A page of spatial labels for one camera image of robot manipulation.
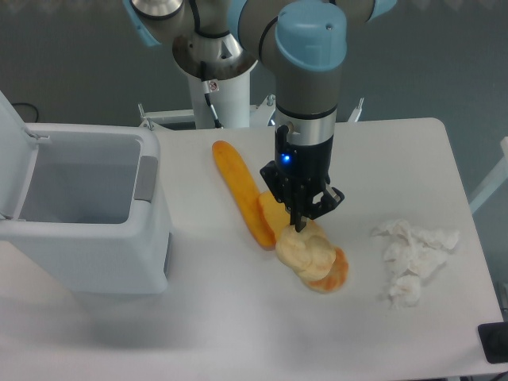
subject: white tissue paper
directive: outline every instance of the white tissue paper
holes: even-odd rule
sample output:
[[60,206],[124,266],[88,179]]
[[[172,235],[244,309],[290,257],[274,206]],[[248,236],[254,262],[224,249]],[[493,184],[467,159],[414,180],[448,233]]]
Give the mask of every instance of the white tissue paper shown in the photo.
[[416,275],[404,275],[390,287],[390,298],[395,308],[416,306],[420,294],[421,281]]
[[416,306],[421,294],[421,279],[428,279],[448,259],[460,233],[458,230],[426,230],[411,227],[406,220],[386,221],[373,236],[392,236],[394,241],[383,254],[393,275],[389,290],[394,307]]

